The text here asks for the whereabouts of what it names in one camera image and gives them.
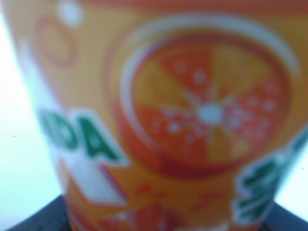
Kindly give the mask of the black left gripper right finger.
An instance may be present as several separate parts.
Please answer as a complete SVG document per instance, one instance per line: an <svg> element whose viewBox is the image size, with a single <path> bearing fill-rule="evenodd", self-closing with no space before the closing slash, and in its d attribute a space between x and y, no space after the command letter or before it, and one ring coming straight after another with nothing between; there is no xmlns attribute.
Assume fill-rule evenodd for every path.
<svg viewBox="0 0 308 231"><path fill-rule="evenodd" d="M308 223L280 205L274 203L265 219L262 221L260 231L308 231Z"/></svg>

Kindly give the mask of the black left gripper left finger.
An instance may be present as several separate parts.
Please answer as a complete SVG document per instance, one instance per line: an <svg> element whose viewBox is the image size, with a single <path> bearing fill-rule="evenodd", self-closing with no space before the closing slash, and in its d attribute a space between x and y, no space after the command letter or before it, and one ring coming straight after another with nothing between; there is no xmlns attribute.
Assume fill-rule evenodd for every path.
<svg viewBox="0 0 308 231"><path fill-rule="evenodd" d="M9 231L71 231L64 198L58 196Z"/></svg>

